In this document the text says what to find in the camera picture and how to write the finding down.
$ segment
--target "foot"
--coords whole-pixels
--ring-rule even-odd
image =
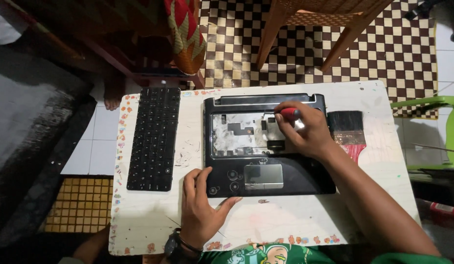
[[[103,99],[105,101],[106,110],[113,111],[118,108],[121,103],[121,98],[125,94],[126,79],[122,75],[114,75],[104,80],[105,94]]]

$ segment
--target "black bristles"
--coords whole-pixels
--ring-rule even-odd
[[[331,132],[363,131],[361,111],[335,111],[328,113],[328,125]]]

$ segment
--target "red screwdriver handle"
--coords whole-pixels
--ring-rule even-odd
[[[284,108],[281,110],[280,114],[289,121],[295,121],[300,118],[300,110],[297,108]]]

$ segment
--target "wristwatch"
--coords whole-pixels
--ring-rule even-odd
[[[175,228],[173,233],[168,236],[167,243],[165,243],[165,257],[170,261],[170,264],[197,263],[202,255],[202,250],[196,249],[184,242],[179,237],[180,231],[181,228]]]

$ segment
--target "white table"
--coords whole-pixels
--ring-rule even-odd
[[[202,167],[204,99],[274,93],[321,93],[327,112],[362,111],[367,147],[359,156],[359,166],[419,221],[388,95],[381,81],[182,92],[173,182],[171,191],[166,193],[126,189],[139,97],[132,94],[123,98],[120,107],[108,248],[111,254],[162,253],[168,235],[179,226],[182,178],[192,169]],[[209,199],[209,204],[217,207],[221,201],[223,199]],[[360,239],[359,229],[339,194],[245,197],[233,207],[224,226],[204,249],[231,250],[249,242],[283,240],[314,246],[353,243]]]

